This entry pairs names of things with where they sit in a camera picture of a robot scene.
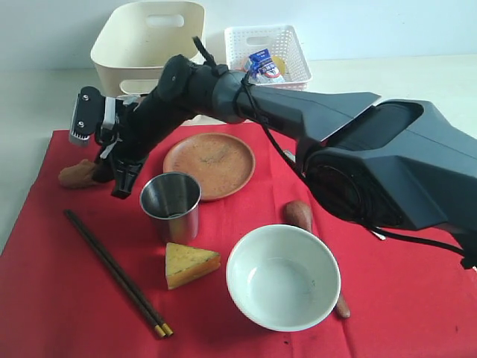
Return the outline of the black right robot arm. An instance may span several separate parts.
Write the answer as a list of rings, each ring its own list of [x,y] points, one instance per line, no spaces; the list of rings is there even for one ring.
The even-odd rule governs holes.
[[[371,92],[320,94],[250,83],[206,56],[167,61],[157,86],[119,117],[93,178],[126,198],[149,153],[186,120],[249,119],[296,143],[292,170],[328,213],[389,237],[436,227],[476,264],[476,139],[428,101],[380,101]]]

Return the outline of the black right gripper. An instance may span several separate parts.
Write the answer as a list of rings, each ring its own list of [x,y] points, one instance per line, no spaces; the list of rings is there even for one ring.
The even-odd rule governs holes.
[[[119,137],[111,161],[97,156],[92,180],[115,184],[111,196],[126,199],[150,152],[186,121],[186,104],[181,97],[166,98],[157,93],[145,96],[135,108],[124,109],[119,124]]]

